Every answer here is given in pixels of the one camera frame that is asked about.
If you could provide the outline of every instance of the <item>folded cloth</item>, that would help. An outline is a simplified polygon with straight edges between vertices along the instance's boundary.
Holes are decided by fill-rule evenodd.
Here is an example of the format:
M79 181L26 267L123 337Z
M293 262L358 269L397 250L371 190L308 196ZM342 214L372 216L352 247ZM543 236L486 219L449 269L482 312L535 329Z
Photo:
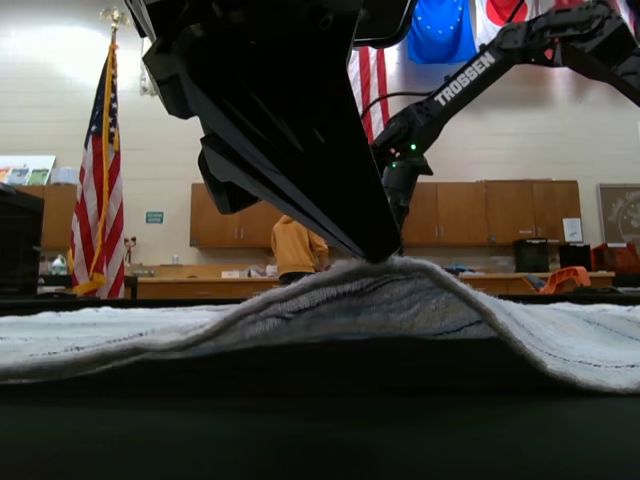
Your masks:
M556 378L640 392L640 308L520 305L410 258L351 262L236 306L0 317L0 381L66 378L136 360L255 346L496 335Z

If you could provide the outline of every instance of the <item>wooden cabinet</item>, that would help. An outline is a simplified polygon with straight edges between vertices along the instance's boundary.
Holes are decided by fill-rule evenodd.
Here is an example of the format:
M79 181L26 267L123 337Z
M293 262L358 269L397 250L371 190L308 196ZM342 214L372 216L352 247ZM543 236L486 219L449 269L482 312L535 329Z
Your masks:
M29 195L33 195L34 197L44 198L44 187L43 186L31 186L25 185L22 187L15 187L19 192L28 193Z
M189 244L198 248L231 246L236 241L237 232L238 216L218 212L203 183L191 185Z
M139 279L138 298L245 299L278 286L278 280L162 281Z
M269 248L281 213L260 202L222 215L204 184L192 185L191 246ZM577 182L418 183L403 228L405 247L564 242L563 218L580 218Z
M535 182L533 204L536 236L564 243L564 218L581 218L578 182Z
M404 222L405 247L422 247L438 242L438 192L435 183L418 183L409 215Z
M536 236L531 182L486 182L489 242L510 245Z
M71 221L76 208L76 186L24 186L16 187L16 190L44 199L42 250L68 250L71 245Z
M439 183L440 244L482 245L488 241L485 188L482 183Z
M282 213L267 202L259 202L237 214L238 239L242 247L270 247L271 230Z
M509 281L502 279L472 278L463 280L474 290L488 295L505 295L509 293Z
M203 183L191 185L191 240L197 248L269 248L271 229L282 214L259 202L234 215L218 212Z

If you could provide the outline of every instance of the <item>paper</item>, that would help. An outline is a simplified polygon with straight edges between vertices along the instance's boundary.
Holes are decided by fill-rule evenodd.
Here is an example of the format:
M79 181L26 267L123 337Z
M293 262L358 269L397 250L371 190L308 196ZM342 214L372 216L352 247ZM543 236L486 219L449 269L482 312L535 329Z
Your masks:
M582 240L582 219L563 218L564 241L567 243L581 243Z
M53 155L0 155L0 183L45 185L55 161Z
M240 278L240 270L223 270L222 278Z

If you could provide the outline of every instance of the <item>black speaker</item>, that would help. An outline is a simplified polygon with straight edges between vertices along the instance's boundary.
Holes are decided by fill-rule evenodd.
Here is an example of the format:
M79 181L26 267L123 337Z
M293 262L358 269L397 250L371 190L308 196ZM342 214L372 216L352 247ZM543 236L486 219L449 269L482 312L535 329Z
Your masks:
M560 245L560 267L584 267L587 272L593 271L590 245Z
M549 271L549 242L546 238L531 238L513 242L516 272L546 273Z
M0 298L38 293L44 200L0 184Z

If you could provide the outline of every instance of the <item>poster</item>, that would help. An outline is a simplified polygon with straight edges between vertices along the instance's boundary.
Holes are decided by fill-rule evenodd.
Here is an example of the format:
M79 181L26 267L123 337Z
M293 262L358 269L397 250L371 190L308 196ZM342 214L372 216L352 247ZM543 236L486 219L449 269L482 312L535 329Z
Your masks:
M582 243L582 219L563 218L564 241L567 243Z
M640 185L600 184L598 193L605 243L633 243L640 249Z
M55 161L53 155L0 155L0 183L45 185Z

